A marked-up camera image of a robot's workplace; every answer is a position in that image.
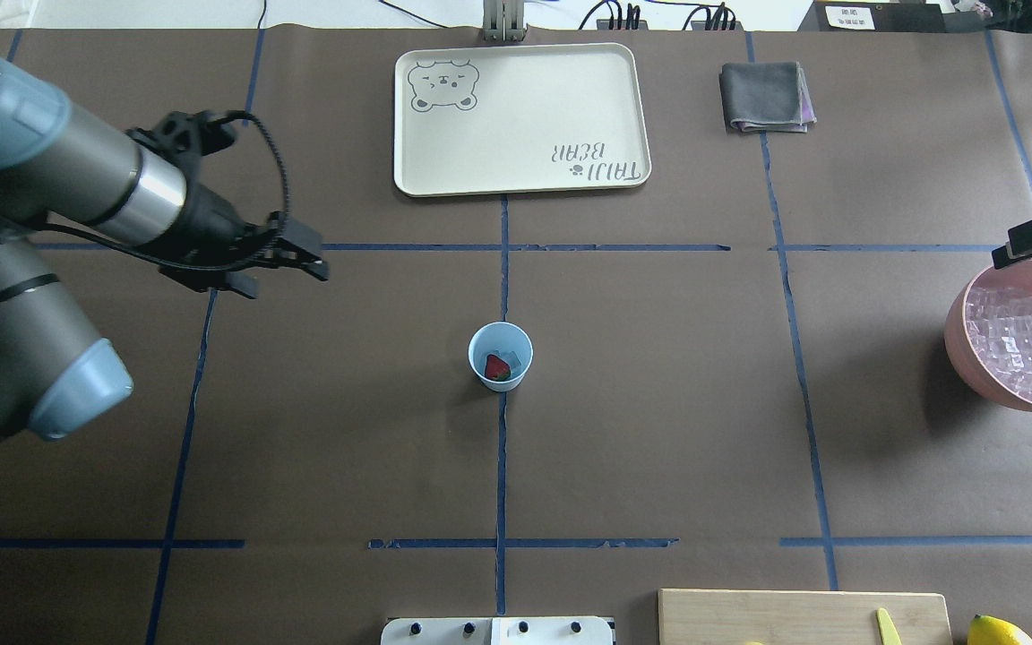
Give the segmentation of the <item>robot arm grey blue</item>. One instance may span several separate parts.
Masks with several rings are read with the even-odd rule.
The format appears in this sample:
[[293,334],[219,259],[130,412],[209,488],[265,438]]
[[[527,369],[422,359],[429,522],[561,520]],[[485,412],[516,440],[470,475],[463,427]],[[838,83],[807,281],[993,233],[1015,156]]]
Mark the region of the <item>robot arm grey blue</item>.
[[[203,161],[235,143],[238,121],[254,123],[279,173],[281,207],[258,224],[201,180]],[[34,234],[105,246],[193,291],[254,298],[254,268],[329,277],[323,238],[290,202],[288,171],[255,115],[171,112],[120,131],[0,57],[0,444],[24,430],[61,440],[133,388]]]

